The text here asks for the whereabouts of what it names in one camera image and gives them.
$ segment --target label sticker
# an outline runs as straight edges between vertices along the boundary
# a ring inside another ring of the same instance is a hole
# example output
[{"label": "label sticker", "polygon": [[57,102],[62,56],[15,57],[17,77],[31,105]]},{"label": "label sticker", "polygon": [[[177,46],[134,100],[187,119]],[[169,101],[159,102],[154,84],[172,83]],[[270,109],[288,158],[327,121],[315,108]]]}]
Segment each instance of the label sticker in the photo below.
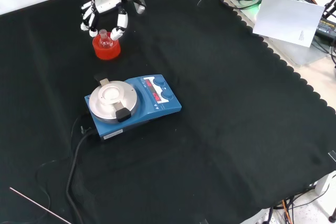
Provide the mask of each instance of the label sticker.
[{"label": "label sticker", "polygon": [[110,133],[110,134],[104,136],[103,138],[104,138],[104,140],[106,140],[106,139],[108,139],[108,138],[110,138],[110,137],[113,137],[113,136],[115,136],[115,135],[118,135],[118,134],[120,134],[120,133],[122,133],[122,132],[123,132],[123,130],[121,129],[121,130],[112,132],[112,133]]}]

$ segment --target electrical equipment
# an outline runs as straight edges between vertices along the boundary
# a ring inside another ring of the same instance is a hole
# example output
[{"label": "electrical equipment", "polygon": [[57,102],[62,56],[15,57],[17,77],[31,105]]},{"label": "electrical equipment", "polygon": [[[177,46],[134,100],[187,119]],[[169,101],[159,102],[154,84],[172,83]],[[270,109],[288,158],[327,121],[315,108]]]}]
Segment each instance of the electrical equipment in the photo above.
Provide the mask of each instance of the electrical equipment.
[{"label": "electrical equipment", "polygon": [[336,37],[336,23],[321,18],[315,35],[332,43]]},{"label": "electrical equipment", "polygon": [[160,74],[100,83],[85,101],[102,140],[182,108]]}]

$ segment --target orange cable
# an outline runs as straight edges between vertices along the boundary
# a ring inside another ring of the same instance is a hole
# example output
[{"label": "orange cable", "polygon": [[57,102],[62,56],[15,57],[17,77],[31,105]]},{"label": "orange cable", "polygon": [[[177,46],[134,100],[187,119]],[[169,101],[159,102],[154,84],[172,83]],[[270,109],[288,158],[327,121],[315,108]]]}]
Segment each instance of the orange cable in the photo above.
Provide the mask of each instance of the orange cable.
[{"label": "orange cable", "polygon": [[293,224],[292,220],[290,219],[289,215],[288,215],[288,212],[287,212],[287,208],[285,206],[285,202],[284,200],[282,200],[282,206],[284,207],[284,210],[286,212],[286,215],[287,215],[287,219],[289,220],[290,224]]}]

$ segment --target table leg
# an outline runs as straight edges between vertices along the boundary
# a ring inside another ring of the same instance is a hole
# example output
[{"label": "table leg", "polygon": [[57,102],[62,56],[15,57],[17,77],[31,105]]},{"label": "table leg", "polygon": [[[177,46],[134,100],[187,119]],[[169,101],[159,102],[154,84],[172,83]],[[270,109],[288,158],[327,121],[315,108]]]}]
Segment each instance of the table leg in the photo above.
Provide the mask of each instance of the table leg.
[{"label": "table leg", "polygon": [[335,223],[336,222],[336,209],[335,209],[334,213],[332,214],[332,216],[329,217],[329,221],[331,223]]}]

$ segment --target small glass vial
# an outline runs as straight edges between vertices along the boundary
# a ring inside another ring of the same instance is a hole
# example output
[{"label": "small glass vial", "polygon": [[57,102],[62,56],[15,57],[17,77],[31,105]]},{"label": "small glass vial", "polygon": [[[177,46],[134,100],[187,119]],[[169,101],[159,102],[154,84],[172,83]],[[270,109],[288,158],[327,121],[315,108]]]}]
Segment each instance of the small glass vial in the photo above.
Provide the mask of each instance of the small glass vial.
[{"label": "small glass vial", "polygon": [[113,40],[107,35],[107,31],[105,29],[101,29],[99,31],[100,41],[99,46],[101,48],[110,48],[113,45]]}]

